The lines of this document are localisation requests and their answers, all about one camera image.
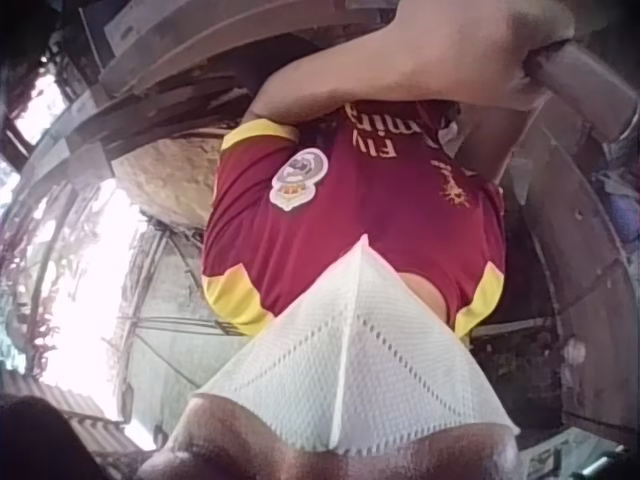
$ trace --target hand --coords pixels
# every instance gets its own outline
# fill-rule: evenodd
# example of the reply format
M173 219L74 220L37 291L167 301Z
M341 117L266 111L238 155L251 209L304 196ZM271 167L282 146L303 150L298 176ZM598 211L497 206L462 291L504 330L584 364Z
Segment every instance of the hand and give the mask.
M570 39L574 20L557 0L401 0L381 33L401 70L397 91L404 100L527 110L546 92L525 76L525 57Z

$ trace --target maroon jersey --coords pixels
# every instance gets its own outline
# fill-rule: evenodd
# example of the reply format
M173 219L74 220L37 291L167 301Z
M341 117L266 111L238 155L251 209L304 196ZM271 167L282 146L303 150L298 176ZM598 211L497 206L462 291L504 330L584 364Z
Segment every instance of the maroon jersey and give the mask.
M208 302L258 333L363 234L396 271L431 282L465 335L498 303L505 244L495 185L438 141L432 104L358 103L318 146L255 120L223 143L205 237Z

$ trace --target yellow shoulder stripe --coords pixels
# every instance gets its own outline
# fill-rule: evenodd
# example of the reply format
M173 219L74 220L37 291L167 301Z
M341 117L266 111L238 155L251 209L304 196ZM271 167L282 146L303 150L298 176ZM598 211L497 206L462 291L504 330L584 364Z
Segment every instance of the yellow shoulder stripe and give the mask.
M207 302L222 320L232 323L241 333L257 335L273 319L262 308L260 293L239 264L218 277L203 277Z
M487 263L471 304L456 315L455 332L458 337L469 333L473 327L493 312L498 305L503 288L504 274L493 263Z
M287 138L294 142L297 142L299 138L299 133L296 128L278 125L266 118L259 118L257 120L243 123L238 128L228 133L222 141L222 151L230 148L241 140L261 135L272 135L275 137Z

